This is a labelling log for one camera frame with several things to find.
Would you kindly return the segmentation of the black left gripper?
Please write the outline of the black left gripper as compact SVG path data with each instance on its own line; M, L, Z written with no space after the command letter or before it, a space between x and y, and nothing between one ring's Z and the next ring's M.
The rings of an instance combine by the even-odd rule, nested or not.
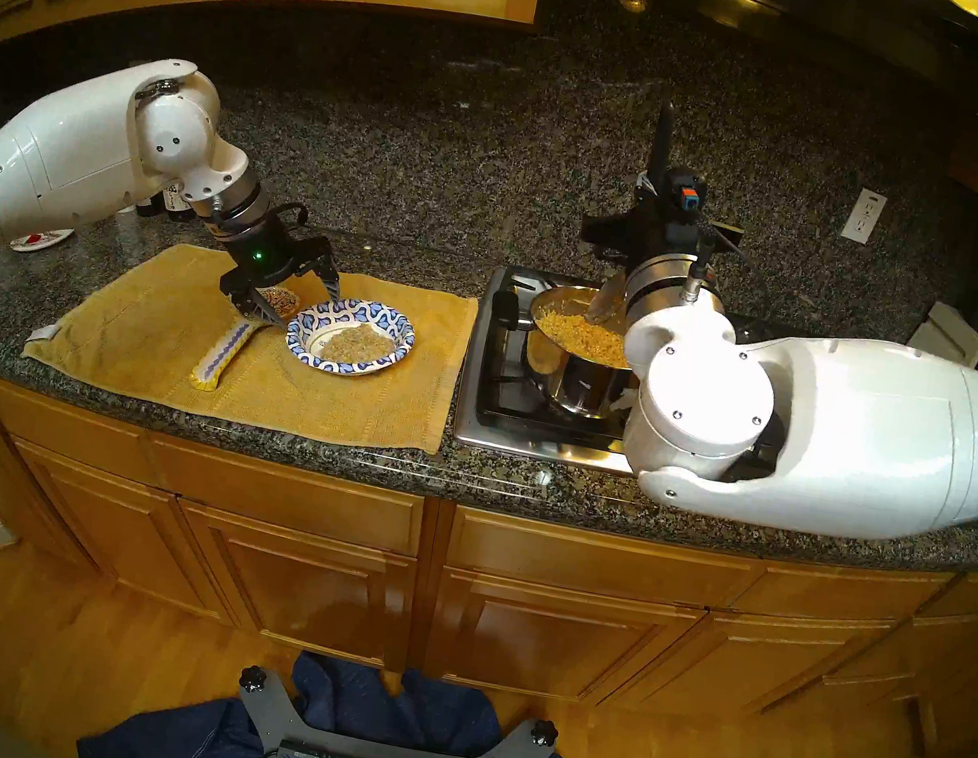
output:
M328 299L341 299L340 274L330 241L321 234L295 238L281 221L279 208L218 212L213 235L232 258L234 268L220 277L221 292L246 319L288 325L297 295L273 288L288 278L315 273Z

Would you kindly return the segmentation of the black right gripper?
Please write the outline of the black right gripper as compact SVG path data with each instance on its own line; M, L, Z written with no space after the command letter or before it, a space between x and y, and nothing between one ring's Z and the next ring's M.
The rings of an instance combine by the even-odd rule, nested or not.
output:
M649 162L634 184L633 205L625 212L582 218L579 239L598 259L639 268L665 255L709 257L738 252L742 230L704 217L708 185L688 167L658 171Z

